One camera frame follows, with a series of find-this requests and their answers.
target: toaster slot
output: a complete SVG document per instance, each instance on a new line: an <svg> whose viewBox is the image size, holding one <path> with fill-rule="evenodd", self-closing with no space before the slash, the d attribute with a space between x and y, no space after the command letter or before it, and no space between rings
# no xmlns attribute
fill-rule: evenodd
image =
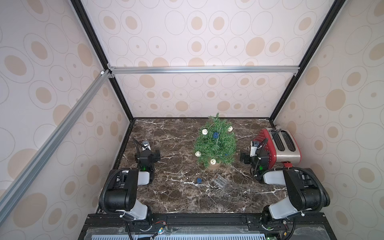
<svg viewBox="0 0 384 240"><path fill-rule="evenodd" d="M283 136L283 139L284 139L285 143L287 144L288 149L291 152L296 151L296 147L293 143L291 136L289 136L289 134L284 130L281 131L281 135Z"/></svg>
<svg viewBox="0 0 384 240"><path fill-rule="evenodd" d="M273 136L273 134L276 132L276 130L271 130L271 135ZM275 145L277 147L277 149L281 152L283 152L285 150L285 147L281 141L281 138L279 136L279 134L276 134L274 137L273 137L273 140L275 141Z"/></svg>

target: vent grille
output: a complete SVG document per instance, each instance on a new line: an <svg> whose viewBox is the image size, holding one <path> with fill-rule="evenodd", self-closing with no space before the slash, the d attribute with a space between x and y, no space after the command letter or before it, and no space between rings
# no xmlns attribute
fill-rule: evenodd
<svg viewBox="0 0 384 240"><path fill-rule="evenodd" d="M152 235L134 235L133 239ZM128 235L93 235L92 240L129 240ZM159 235L155 240L266 240L262 233L241 234L173 234L171 236Z"/></svg>

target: white cable clip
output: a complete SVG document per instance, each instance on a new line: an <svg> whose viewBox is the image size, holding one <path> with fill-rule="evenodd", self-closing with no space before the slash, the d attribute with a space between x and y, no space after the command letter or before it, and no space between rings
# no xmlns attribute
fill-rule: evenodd
<svg viewBox="0 0 384 240"><path fill-rule="evenodd" d="M119 217L123 217L125 215L126 212L124 212L122 215L120 215Z"/></svg>

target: black frame edge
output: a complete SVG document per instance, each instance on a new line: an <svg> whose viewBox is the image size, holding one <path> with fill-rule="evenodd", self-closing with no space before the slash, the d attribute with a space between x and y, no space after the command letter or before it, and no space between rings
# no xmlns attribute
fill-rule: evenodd
<svg viewBox="0 0 384 240"><path fill-rule="evenodd" d="M299 71L296 75L294 75L289 82L287 88L284 90L283 95L281 96L279 102L277 103L275 109L273 110L271 116L270 116L270 122L274 122L275 118L279 114L280 110L282 109L285 101L288 99L289 95L293 91L293 88L295 87L297 81L303 74L304 70L306 69L308 63L310 62L312 56L316 52L317 48L319 47L321 41L327 34L329 28L331 27L334 19L336 18L337 14L339 13L341 7L343 6L344 2L346 0L335 0L329 9L329 12L327 13L326 17L324 18L323 23L321 24L319 30L317 31L311 45L309 46L307 52L305 53L303 59L301 60L299 64Z"/></svg>
<svg viewBox="0 0 384 240"><path fill-rule="evenodd" d="M125 134L125 136L123 138L123 141L122 141L119 153L118 153L118 155L116 157L115 163L113 164L113 169L119 169L121 158L122 158L122 156L124 154L125 148L127 147L129 136L131 135L131 132L132 132L132 129L133 129L133 125L135 124L135 121L136 121L136 119L133 119L129 123L127 133Z"/></svg>
<svg viewBox="0 0 384 240"><path fill-rule="evenodd" d="M97 57L99 58L101 65L104 69L108 69L109 72L110 69L108 67L108 59L104 54L103 48L101 47L101 44L99 42L99 39L96 36L96 33L92 27L91 21L88 18L87 13L85 12L84 6L81 3L81 0L71 0L71 3L73 5L73 8L76 11L77 16L80 19L81 24L84 27L84 30L93 46L93 49L95 50ZM110 78L109 81L111 82L111 85L121 103L121 106L124 109L125 114L127 114L127 117L130 121L133 120L133 115L128 107L128 104L122 94L121 88L116 80L116 78L113 76L113 78Z"/></svg>
<svg viewBox="0 0 384 240"><path fill-rule="evenodd" d="M184 117L184 118L178 118L178 117L174 117L174 118L151 118L151 117L141 117L141 118L135 118L136 120L137 119L208 119L208 117ZM242 117L230 117L230 118L222 118L222 119L259 119L259 120L266 120L266 121L269 121L269 118L242 118Z"/></svg>

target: red wire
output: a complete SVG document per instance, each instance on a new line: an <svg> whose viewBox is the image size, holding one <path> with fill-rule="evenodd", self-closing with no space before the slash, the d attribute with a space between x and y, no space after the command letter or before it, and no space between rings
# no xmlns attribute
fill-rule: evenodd
<svg viewBox="0 0 384 240"><path fill-rule="evenodd" d="M157 223L161 223L161 224L163 224L163 225L165 225L165 226L168 226L166 221L158 221L158 222L156 222L155 224L157 224Z"/></svg>

